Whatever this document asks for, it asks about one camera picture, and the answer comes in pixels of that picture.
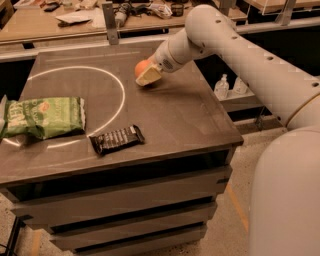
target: chip bag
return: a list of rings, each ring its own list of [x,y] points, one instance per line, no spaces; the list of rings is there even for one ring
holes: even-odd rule
[[[25,134],[44,140],[83,133],[84,127],[84,100],[79,97],[9,101],[4,96],[0,104],[0,138]]]

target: drawer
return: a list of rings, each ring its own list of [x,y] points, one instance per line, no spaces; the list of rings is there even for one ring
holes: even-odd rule
[[[204,237],[206,225],[198,224],[181,230],[155,233],[148,237],[124,241],[118,244],[101,245],[98,248],[76,253],[77,256],[134,256],[139,253],[198,241]]]
[[[215,210],[216,203],[211,202],[178,210],[142,215],[57,234],[53,236],[51,242],[61,250],[74,251],[76,248],[114,242],[194,223],[205,223],[212,218]]]
[[[117,214],[170,205],[224,191],[231,167],[194,171],[119,186],[40,198],[15,205],[13,213],[29,215],[24,221],[33,229],[87,221]]]

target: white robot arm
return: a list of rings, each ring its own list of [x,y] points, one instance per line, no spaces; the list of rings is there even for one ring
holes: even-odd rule
[[[199,5],[185,29],[163,42],[144,71],[136,73],[137,83],[152,83],[161,72],[212,54],[292,130],[271,143],[256,167],[249,255],[320,255],[319,79],[238,35],[215,8]]]
[[[319,79],[241,37],[232,22],[209,5],[195,7],[186,18],[185,29],[163,42],[149,60],[160,74],[213,54],[241,77],[288,129],[316,124],[317,119],[320,122]],[[148,77],[148,70],[138,76],[138,84],[161,78]]]

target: gray tabletop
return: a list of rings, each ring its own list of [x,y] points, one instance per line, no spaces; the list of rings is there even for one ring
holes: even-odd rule
[[[0,144],[0,187],[230,148],[242,137],[194,62],[149,87],[134,67],[159,42],[40,53],[21,100],[80,96],[86,133],[45,141],[20,136]],[[145,144],[99,156],[89,135],[135,124]]]

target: table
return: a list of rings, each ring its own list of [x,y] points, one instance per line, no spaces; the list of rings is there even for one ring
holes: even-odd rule
[[[192,9],[191,2],[187,3],[186,7],[187,6],[189,8],[184,10],[183,16],[172,17],[170,19],[161,19],[155,15],[147,16],[145,14],[141,17],[130,16],[125,26],[119,31],[125,33],[183,27],[185,17]],[[0,32],[0,45],[106,34],[105,28],[93,28],[88,24],[78,24],[71,27],[59,28],[59,21],[55,16],[68,12],[72,12],[72,10],[67,11],[64,10],[63,7],[58,8],[52,13],[45,13],[43,9],[17,10]],[[241,13],[238,9],[232,10],[230,15],[232,15],[231,18],[235,21],[246,18],[246,15]]]
[[[18,218],[45,229],[61,250],[131,256],[205,234],[243,139],[195,63],[152,86],[135,83],[135,64],[159,43],[37,56],[21,100],[84,98],[86,134],[4,139],[0,190]],[[87,136],[131,124],[145,144],[94,152]]]
[[[276,12],[283,9],[285,0],[245,0],[262,13]],[[312,8],[319,6],[319,0],[297,0],[294,8]]]

